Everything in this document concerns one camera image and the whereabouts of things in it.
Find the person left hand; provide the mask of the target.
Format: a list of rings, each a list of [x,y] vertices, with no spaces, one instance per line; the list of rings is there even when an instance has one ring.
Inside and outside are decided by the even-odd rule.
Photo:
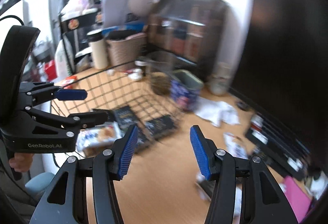
[[[32,153],[15,153],[14,157],[10,158],[8,162],[10,167],[16,172],[25,173],[32,166],[33,156],[34,154]]]

